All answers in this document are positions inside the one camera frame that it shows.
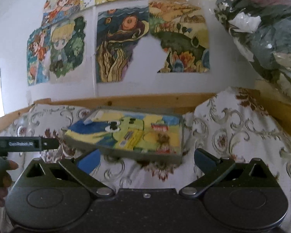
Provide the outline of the person's left hand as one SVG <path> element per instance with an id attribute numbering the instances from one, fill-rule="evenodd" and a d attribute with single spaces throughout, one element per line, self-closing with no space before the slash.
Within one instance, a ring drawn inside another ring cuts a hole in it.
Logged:
<path id="1" fill-rule="evenodd" d="M 16 170 L 19 166 L 16 162 L 0 157 L 0 188 L 8 188 L 12 184 L 8 171 Z"/>

